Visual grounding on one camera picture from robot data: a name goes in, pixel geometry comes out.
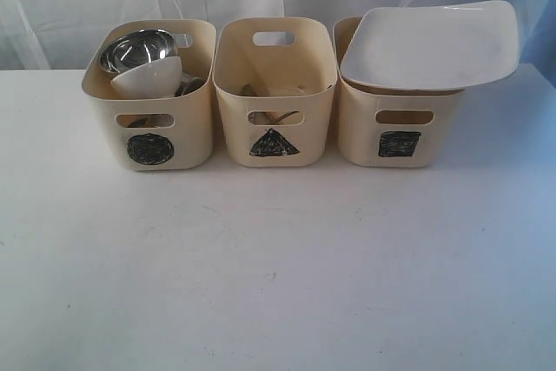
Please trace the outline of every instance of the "white table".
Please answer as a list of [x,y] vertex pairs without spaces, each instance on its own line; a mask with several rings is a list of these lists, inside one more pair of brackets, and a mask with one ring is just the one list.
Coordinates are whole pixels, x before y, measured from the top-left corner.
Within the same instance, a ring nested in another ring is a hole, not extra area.
[[0,368],[554,370],[556,95],[470,90],[437,162],[119,168],[83,73],[0,72]]

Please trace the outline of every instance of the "square plate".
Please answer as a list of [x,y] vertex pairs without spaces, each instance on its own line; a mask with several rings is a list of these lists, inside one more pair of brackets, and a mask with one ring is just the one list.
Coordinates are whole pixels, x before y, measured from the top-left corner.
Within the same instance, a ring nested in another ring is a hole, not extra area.
[[519,60],[508,2],[377,8],[361,20],[341,74],[385,89],[457,90],[510,76]]

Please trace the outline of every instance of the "storage bin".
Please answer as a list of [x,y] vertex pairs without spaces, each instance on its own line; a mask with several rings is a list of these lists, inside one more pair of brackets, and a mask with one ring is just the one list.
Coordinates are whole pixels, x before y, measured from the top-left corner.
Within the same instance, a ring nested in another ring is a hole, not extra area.
[[[110,42],[141,29],[187,34],[190,45],[178,44],[182,69],[207,82],[186,96],[123,100],[110,85],[113,76],[98,65],[98,56]],[[188,169],[210,156],[213,148],[210,74],[215,43],[215,28],[198,20],[127,23],[112,30],[103,41],[85,72],[82,87],[90,98],[113,154],[123,167],[133,170]],[[153,116],[158,116],[158,122],[150,124],[155,127],[133,127],[137,125],[136,121],[152,119]]]
[[[285,32],[283,39],[290,42],[255,44],[255,34],[267,32]],[[232,22],[222,30],[213,80],[235,161],[248,167],[293,167],[322,155],[337,82],[324,25],[302,17]]]
[[[334,26],[338,68],[361,18]],[[338,144],[366,167],[423,167],[437,156],[460,101],[459,91],[376,89],[340,76]]]

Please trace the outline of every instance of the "triangle symbol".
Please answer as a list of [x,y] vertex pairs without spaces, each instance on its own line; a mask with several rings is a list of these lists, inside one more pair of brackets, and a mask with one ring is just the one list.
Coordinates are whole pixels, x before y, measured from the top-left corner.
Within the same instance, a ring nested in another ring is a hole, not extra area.
[[292,145],[282,134],[274,129],[269,129],[251,147],[250,156],[294,156],[299,150]]

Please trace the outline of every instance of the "handle cutout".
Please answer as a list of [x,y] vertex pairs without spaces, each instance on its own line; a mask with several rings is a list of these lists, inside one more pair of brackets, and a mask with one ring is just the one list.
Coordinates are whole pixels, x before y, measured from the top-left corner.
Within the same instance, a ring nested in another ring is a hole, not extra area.
[[434,119],[429,110],[381,110],[376,114],[376,122],[389,125],[426,125]]
[[190,34],[174,34],[177,48],[190,48],[193,46],[193,37]]
[[305,116],[297,110],[290,112],[251,112],[247,115],[248,121],[253,125],[298,125]]
[[168,113],[144,115],[118,115],[116,123],[123,128],[168,128],[174,125],[174,117]]
[[253,35],[253,43],[257,47],[268,47],[274,45],[291,45],[295,42],[295,35],[284,30],[256,32]]

